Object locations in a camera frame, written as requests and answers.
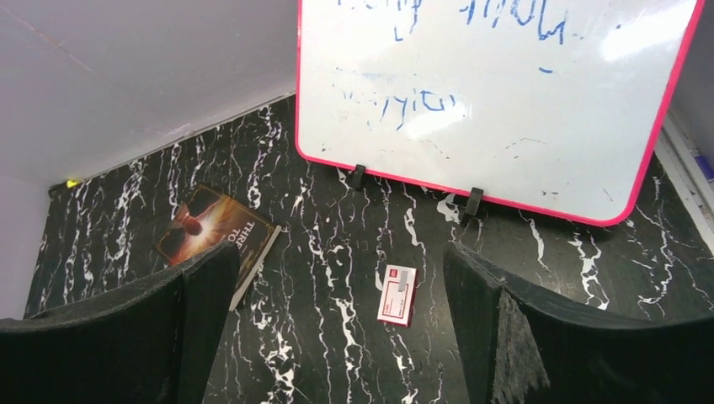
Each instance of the brown book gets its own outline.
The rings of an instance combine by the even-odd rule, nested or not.
[[[169,265],[182,263],[218,242],[235,242],[241,253],[241,269],[236,293],[229,310],[245,295],[265,254],[280,233],[280,226],[230,196],[201,184],[189,200],[178,208],[171,226],[156,244]]]

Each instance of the whiteboard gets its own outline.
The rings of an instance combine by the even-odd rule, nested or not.
[[[634,207],[703,3],[302,1],[297,149],[613,225]]]

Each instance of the gray wall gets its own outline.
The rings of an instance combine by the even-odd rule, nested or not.
[[[294,91],[296,2],[0,0],[0,57],[0,209],[44,223],[50,185]],[[0,233],[28,243],[3,246],[22,255],[0,268],[5,296],[31,278],[40,236]]]
[[[714,164],[714,2],[706,2],[670,110]]]

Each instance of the marble surface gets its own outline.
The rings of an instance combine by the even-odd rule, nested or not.
[[[179,203],[211,183],[285,226],[228,315],[205,402],[467,402],[441,256],[458,240],[571,299],[653,321],[714,311],[712,255],[659,163],[607,229],[308,163],[294,98],[52,195],[27,315],[164,268],[152,250]],[[388,263],[418,268],[410,328],[376,320]]]

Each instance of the black clip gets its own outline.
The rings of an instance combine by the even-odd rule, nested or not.
[[[468,225],[469,220],[476,216],[482,198],[483,189],[471,188],[471,194],[466,202],[466,208],[459,214],[459,222],[462,226]]]
[[[357,164],[354,166],[354,171],[347,178],[347,185],[355,191],[361,191],[365,187],[365,170],[367,167]]]

